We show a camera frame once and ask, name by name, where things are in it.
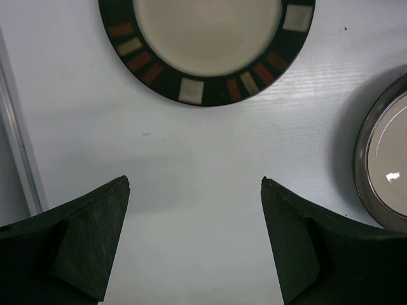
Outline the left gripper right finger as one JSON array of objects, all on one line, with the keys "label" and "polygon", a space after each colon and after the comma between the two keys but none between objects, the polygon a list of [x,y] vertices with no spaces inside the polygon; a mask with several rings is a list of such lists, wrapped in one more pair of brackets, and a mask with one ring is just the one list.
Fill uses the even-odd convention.
[{"label": "left gripper right finger", "polygon": [[308,201],[276,181],[261,203],[285,304],[405,304],[406,235]]}]

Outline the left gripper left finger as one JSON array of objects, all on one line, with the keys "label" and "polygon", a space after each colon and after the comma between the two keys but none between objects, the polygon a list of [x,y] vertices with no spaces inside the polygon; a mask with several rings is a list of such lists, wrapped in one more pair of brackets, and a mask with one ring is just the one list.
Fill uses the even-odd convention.
[{"label": "left gripper left finger", "polygon": [[106,295],[130,197],[121,176],[1,227],[1,304],[98,304]]}]

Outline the metallic rim cream plate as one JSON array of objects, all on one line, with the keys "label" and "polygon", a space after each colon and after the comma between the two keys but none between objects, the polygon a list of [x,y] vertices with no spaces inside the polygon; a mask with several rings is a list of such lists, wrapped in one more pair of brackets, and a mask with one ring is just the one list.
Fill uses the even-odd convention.
[{"label": "metallic rim cream plate", "polygon": [[382,227],[406,232],[406,74],[378,97],[354,149],[354,182],[361,202]]}]

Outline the dark rim patterned plate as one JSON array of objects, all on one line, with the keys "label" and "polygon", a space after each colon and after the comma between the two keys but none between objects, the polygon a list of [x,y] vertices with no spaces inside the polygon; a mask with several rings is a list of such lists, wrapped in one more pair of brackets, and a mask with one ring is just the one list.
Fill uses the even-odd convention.
[{"label": "dark rim patterned plate", "polygon": [[299,55],[315,0],[99,2],[128,71],[162,97],[200,107],[251,98]]}]

